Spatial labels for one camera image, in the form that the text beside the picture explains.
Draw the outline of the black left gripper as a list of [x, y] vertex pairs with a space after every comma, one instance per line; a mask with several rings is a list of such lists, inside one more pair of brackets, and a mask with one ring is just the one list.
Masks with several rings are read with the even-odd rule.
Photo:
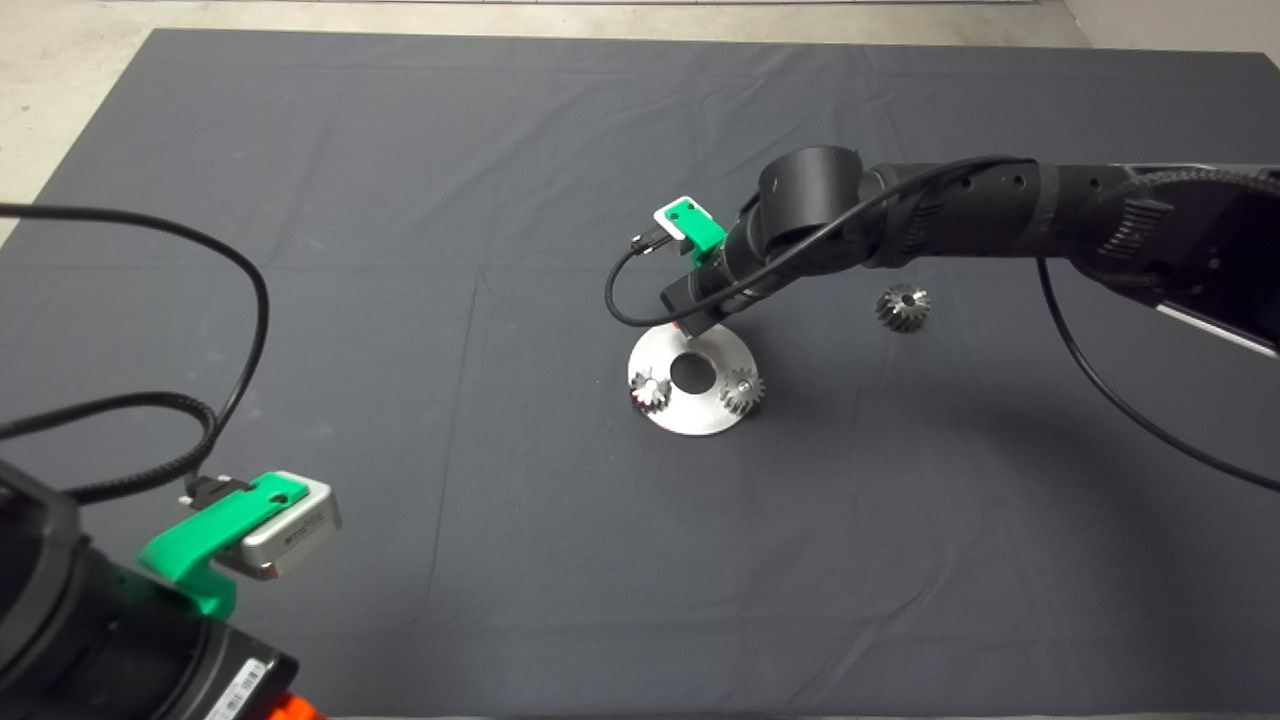
[[306, 698], [287, 694], [298, 670], [292, 655], [225, 623], [207, 623], [165, 717], [326, 720]]

